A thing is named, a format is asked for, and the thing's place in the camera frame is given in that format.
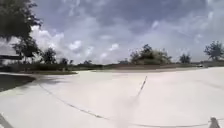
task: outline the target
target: tree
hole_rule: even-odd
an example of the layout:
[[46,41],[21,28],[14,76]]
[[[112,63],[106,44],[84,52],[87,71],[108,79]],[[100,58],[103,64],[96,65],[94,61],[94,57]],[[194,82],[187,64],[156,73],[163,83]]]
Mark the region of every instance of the tree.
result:
[[60,60],[60,62],[59,62],[60,64],[62,64],[62,65],[67,65],[68,64],[68,59],[66,59],[66,58],[61,58],[61,60]]
[[191,57],[189,54],[182,54],[180,56],[180,62],[182,64],[189,64],[191,62]]
[[131,53],[131,63],[138,64],[138,60],[140,58],[140,55],[138,52],[132,52]]
[[86,61],[84,61],[84,62],[83,62],[83,65],[85,65],[85,66],[90,66],[90,65],[92,65],[92,60],[86,60]]
[[72,65],[72,64],[73,64],[73,60],[70,60],[70,61],[69,61],[69,64]]
[[40,26],[32,8],[31,0],[0,0],[0,38],[9,41],[12,37],[27,39],[32,26]]
[[120,61],[118,61],[118,64],[129,64],[129,62],[128,62],[128,59],[127,58],[125,58],[124,60],[120,60]]
[[222,43],[219,41],[213,41],[212,44],[205,47],[205,54],[209,56],[213,61],[218,61],[223,58],[224,55],[224,48]]
[[0,59],[0,66],[4,64],[4,60]]
[[39,55],[41,52],[35,40],[32,38],[22,39],[18,44],[13,44],[13,49],[16,54],[25,58],[25,62],[27,58],[31,58],[33,60],[33,57],[35,57],[35,55]]
[[45,50],[41,54],[41,56],[45,64],[54,64],[56,62],[56,59],[55,59],[56,52],[52,48],[48,48],[47,50]]
[[167,64],[171,63],[171,57],[163,49],[154,50],[148,44],[144,45],[141,51],[132,52],[131,54],[132,64]]

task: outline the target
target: white cloud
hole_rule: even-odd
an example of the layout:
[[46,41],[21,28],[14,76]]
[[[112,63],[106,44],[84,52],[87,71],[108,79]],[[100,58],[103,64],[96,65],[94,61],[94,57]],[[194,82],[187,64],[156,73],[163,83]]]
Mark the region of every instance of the white cloud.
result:
[[108,53],[102,53],[101,55],[100,55],[100,58],[101,59],[104,59],[105,57],[107,57],[108,56]]
[[88,47],[88,48],[85,50],[85,55],[86,55],[86,57],[88,57],[90,54],[92,54],[93,50],[94,50],[94,47],[92,47],[92,46]]
[[155,29],[156,27],[158,27],[159,22],[158,21],[154,21],[152,24],[152,29]]
[[82,41],[77,40],[74,43],[70,44],[69,48],[74,51],[74,50],[79,49],[81,47],[81,45],[82,45]]
[[112,44],[111,47],[108,49],[109,51],[114,51],[119,48],[119,44]]

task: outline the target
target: sky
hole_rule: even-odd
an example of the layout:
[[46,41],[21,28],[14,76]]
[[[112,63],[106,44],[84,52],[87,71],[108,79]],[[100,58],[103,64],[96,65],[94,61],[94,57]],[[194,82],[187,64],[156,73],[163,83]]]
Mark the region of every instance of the sky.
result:
[[[206,45],[224,40],[224,0],[33,1],[43,25],[32,37],[75,63],[116,63],[144,44],[165,49],[173,61],[183,53],[200,61],[208,59]],[[13,50],[0,43],[0,53]]]

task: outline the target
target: concrete pavement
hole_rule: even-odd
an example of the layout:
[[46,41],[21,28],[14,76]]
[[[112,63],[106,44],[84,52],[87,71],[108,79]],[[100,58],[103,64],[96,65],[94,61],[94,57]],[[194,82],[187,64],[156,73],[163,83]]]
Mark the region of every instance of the concrete pavement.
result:
[[[136,97],[146,76],[144,89]],[[197,125],[208,123],[210,117],[224,118],[223,83],[224,68],[162,73],[83,71],[46,76],[0,93],[0,113],[14,128]]]

